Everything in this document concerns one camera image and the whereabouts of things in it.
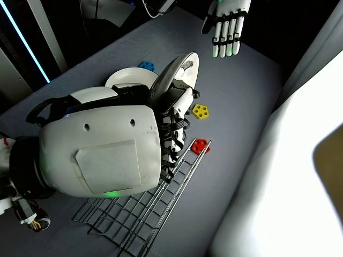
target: white plate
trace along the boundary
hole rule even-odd
[[[156,73],[147,69],[137,67],[125,68],[112,74],[106,81],[105,86],[112,88],[115,84],[140,83],[148,86],[150,89],[157,77]]]

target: wire rack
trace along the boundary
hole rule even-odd
[[[194,141],[172,170],[170,184],[161,181],[132,196],[88,198],[72,220],[90,225],[87,234],[103,235],[115,243],[117,256],[146,256],[211,144],[191,163],[186,156]]]

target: table surface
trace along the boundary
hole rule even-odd
[[[202,21],[175,8],[151,20],[89,59],[68,70],[0,116],[0,130],[12,137],[37,135],[39,127],[25,122],[37,104],[79,89],[103,86],[114,72],[155,64],[156,73],[181,54],[200,59],[194,103],[208,106],[210,116],[190,116],[188,142],[212,139],[211,151],[185,189],[149,256],[203,256],[234,194],[282,85],[282,69],[242,44],[238,56],[212,58],[212,34],[201,35]],[[4,256],[113,256],[114,245],[87,235],[88,227],[71,221],[85,199],[56,193],[41,200],[51,227],[33,234],[21,227],[12,211],[0,217],[0,248]]]

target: blue block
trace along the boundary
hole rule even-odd
[[[153,63],[150,63],[150,62],[144,61],[139,65],[139,67],[150,70],[150,71],[155,71],[155,65]]]

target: white cable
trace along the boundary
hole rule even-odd
[[[144,2],[144,0],[141,0],[141,1],[143,2],[143,5],[144,5],[144,8],[145,8],[146,12],[148,13],[148,15],[149,15],[151,18],[155,19],[155,18],[157,18],[158,16],[161,15],[160,13],[158,13],[156,16],[152,16],[152,15],[149,13],[149,10],[148,10],[148,8],[146,7],[146,3]]]

